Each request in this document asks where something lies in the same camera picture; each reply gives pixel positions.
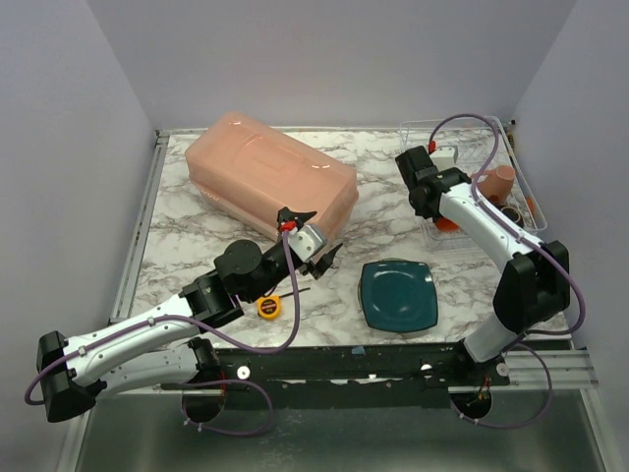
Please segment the pink grey mug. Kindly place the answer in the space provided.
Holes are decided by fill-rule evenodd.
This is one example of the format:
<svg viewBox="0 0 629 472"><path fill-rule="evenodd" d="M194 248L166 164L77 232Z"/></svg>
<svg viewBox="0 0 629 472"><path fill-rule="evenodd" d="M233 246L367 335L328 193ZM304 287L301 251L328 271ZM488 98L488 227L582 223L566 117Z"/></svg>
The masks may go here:
<svg viewBox="0 0 629 472"><path fill-rule="evenodd" d="M474 174L479 177L478 189L491 203L501 206L509 197L516 180L515 169L499 165L493 169Z"/></svg>

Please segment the brown beige bowl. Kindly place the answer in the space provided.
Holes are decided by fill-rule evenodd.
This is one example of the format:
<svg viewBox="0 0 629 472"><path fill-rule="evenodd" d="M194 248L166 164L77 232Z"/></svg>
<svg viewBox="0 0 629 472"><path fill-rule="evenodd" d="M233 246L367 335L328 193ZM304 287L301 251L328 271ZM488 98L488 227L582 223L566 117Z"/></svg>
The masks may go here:
<svg viewBox="0 0 629 472"><path fill-rule="evenodd" d="M502 206L500 212L519 227L524 227L523 214L514 206Z"/></svg>

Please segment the orange bowl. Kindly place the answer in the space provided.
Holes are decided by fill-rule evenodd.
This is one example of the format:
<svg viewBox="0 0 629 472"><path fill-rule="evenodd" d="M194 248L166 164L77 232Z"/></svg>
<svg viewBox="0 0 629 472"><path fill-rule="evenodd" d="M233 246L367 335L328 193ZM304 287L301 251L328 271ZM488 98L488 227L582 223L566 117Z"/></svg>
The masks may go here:
<svg viewBox="0 0 629 472"><path fill-rule="evenodd" d="M435 223L435 227L444 233L451 233L459 230L459 226L447 218L439 218Z"/></svg>

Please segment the teal square plate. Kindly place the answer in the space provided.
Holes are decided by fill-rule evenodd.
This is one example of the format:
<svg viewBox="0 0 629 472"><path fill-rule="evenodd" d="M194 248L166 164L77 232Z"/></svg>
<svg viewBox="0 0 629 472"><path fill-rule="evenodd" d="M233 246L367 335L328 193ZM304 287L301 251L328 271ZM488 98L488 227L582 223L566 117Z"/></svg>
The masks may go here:
<svg viewBox="0 0 629 472"><path fill-rule="evenodd" d="M413 333L438 323L436 288L424 263L390 259L363 265L358 299L372 329Z"/></svg>

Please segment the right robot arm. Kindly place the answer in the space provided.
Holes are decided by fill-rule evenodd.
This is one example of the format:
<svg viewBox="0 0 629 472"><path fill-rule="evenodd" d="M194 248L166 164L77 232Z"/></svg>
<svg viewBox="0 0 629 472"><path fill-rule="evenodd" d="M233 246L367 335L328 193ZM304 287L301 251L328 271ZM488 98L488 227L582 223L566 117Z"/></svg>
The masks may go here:
<svg viewBox="0 0 629 472"><path fill-rule="evenodd" d="M456 348L459 376L495 360L528 329L569 306L569 254L563 244L545 243L524 231L476 192L465 172L438 169L425 147L404 151L395 163L415 215L452 221L500 271L493 314Z"/></svg>

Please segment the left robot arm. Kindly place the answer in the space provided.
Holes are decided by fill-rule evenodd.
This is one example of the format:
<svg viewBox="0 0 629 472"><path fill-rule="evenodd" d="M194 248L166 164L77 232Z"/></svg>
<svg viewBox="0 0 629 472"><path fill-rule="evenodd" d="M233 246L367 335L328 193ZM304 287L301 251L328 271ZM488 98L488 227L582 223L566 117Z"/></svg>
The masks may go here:
<svg viewBox="0 0 629 472"><path fill-rule="evenodd" d="M86 334L44 334L26 404L43 406L50 423L64 422L93 408L100 397L196 378L208 361L200 339L205 332L245 349L220 332L243 315L243 304L257 302L298 274L319 279L333 265L339 249L329 247L313 217L282 208L278 239L270 249L247 239L232 242L211 271L138 316Z"/></svg>

